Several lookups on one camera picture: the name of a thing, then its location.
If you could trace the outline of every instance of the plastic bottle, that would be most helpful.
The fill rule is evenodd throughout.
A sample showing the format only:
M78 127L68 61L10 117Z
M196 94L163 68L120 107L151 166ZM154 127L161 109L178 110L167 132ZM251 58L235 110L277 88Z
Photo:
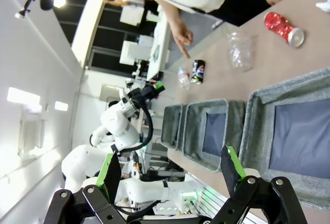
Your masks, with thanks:
M190 88L190 81L189 76L187 73L187 70L183 67L179 68L179 71L177 73L179 84L182 90L189 90Z

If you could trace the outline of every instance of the crumpled white tissue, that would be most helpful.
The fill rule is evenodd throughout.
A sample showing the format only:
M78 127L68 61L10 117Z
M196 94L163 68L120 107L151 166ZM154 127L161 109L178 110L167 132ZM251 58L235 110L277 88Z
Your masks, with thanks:
M322 11L330 13L330 0L327 0L327 2L323 2L323 3L317 3L316 6L320 8Z

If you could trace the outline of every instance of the screw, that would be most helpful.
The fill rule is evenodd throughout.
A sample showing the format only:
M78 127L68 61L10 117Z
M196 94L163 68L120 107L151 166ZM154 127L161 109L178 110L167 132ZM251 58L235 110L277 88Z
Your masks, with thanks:
M256 182L254 178L249 178L247 181L249 184L254 184Z
M88 192L88 193L93 193L93 192L94 192L94 188L93 188L93 187L88 188L88 189L87 189L87 192Z
M282 185L282 184L283 184L283 180L282 180L282 179L278 179L278 180L276 180L276 184L277 184L277 185Z

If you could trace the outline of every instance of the small gray bin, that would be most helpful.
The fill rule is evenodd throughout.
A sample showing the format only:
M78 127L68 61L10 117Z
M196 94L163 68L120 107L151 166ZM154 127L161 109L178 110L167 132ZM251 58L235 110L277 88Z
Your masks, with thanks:
M238 153L241 144L245 104L241 101L213 100L187 106L183 153L212 172L221 171L224 145Z
M287 177L303 205L329 210L329 133L330 69L323 69L250 96L239 159L265 180Z
M182 149L182 136L184 118L187 105L167 106L164 110L163 125L161 130L161 144L170 149Z

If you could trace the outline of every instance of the brown tabletop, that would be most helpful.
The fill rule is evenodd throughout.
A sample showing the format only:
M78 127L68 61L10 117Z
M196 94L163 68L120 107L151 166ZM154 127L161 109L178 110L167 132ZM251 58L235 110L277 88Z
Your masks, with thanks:
M330 14L315 4L326 0L284 0L268 11L250 20L237 31L255 39L254 68L240 72L232 68L226 38L191 58L186 69L191 72L192 60L206 61L204 82L192 85L189 91L177 90L177 103L192 103L211 99L247 101L255 90L279 83L330 66ZM285 43L279 35L267 30L263 24L265 13L275 11L305 31L305 42L299 49ZM168 150L173 162L192 173L219 193L229 197L222 173L212 173L183 156L181 152ZM329 223L330 211L303 207L308 223ZM264 218L261 211L252 211Z

